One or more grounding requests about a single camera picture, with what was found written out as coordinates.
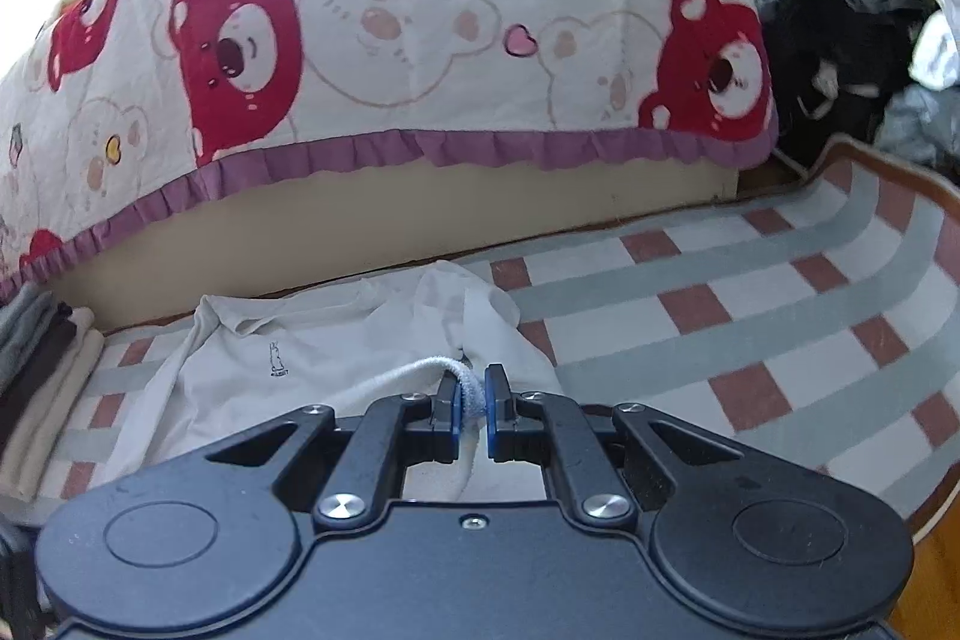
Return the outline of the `white long-sleeve shirt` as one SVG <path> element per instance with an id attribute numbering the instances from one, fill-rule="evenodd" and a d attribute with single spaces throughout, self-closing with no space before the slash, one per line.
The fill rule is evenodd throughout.
<path id="1" fill-rule="evenodd" d="M 483 440 L 480 381 L 489 365 L 501 365 L 516 392 L 560 388 L 550 360 L 517 325 L 506 292 L 449 262 L 285 299 L 206 296 L 187 336 L 135 396 L 103 477 L 127 476 L 311 404 L 359 416 L 379 398 L 431 395 L 451 372 L 466 393 L 459 453 L 448 466 L 409 470 L 405 497 L 544 497 L 535 466 L 493 463 Z"/>

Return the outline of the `pile of dark clothes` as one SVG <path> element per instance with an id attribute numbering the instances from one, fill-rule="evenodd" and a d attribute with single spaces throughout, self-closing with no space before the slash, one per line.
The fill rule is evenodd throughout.
<path id="1" fill-rule="evenodd" d="M 843 133 L 958 174 L 958 0 L 757 2 L 784 159 Z"/>

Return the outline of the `checkered floor rug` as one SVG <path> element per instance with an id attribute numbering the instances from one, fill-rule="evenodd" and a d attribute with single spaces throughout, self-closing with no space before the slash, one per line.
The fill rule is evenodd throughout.
<path id="1" fill-rule="evenodd" d="M 958 191 L 851 145 L 799 190 L 452 262 L 506 292 L 558 392 L 641 401 L 916 525 L 958 491 Z M 32 513 L 98 486 L 192 317 L 104 338 Z"/>

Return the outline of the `cream folded garment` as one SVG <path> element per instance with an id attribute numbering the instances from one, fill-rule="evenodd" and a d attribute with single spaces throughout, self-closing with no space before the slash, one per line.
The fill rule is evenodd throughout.
<path id="1" fill-rule="evenodd" d="M 89 308 L 76 308 L 65 325 L 73 326 L 73 336 L 52 369 L 41 375 L 39 388 L 26 399 L 23 411 L 14 418 L 11 434 L 3 442 L 5 497 L 23 502 L 34 500 L 53 445 L 103 354 L 104 336 L 94 328 L 94 315 Z"/>

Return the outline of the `dark brown folded garment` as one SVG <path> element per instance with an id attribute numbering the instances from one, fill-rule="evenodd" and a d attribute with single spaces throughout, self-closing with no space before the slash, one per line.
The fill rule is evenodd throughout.
<path id="1" fill-rule="evenodd" d="M 49 380 L 67 347 L 76 335 L 76 325 L 70 320 L 71 308 L 60 304 L 53 314 L 52 325 L 37 344 L 34 353 L 26 360 L 23 369 L 14 376 L 10 386 L 2 393 L 0 408 L 0 448 L 5 448 L 16 422 L 23 416 L 26 406 L 39 388 Z"/>

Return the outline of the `grey folded towel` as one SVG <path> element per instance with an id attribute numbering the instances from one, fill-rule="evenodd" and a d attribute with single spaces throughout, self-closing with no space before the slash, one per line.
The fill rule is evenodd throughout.
<path id="1" fill-rule="evenodd" d="M 36 283 L 21 287 L 13 301 L 2 307 L 0 321 L 0 390 L 5 392 L 57 314 L 59 302 L 52 291 Z"/>

